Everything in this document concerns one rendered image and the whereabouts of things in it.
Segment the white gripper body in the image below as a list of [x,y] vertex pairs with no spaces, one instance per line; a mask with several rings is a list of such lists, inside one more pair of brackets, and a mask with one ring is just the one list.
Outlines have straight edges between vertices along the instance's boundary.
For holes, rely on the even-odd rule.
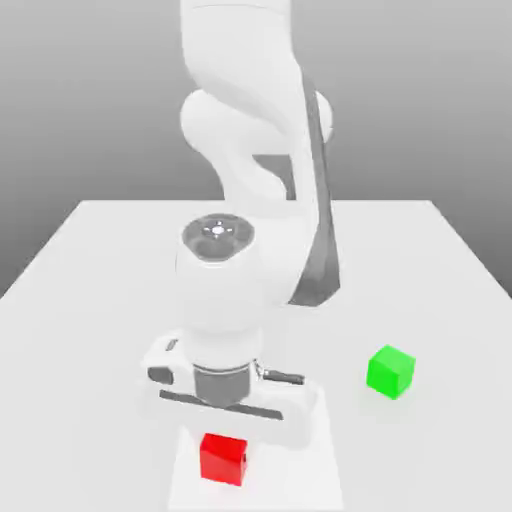
[[256,375],[144,375],[141,397],[200,439],[211,433],[299,449],[309,443],[314,385]]

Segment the small red cube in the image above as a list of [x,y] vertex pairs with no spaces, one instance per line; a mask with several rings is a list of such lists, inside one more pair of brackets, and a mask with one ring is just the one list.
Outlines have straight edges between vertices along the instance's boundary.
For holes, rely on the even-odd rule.
[[200,444],[200,474],[204,479],[241,486],[247,467],[248,442],[206,433]]

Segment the small green cube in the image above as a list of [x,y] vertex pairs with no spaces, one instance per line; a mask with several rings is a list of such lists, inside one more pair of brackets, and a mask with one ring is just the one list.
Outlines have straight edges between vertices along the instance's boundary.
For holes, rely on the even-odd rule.
[[368,361],[366,384],[392,399],[398,399],[411,385],[416,358],[385,345]]

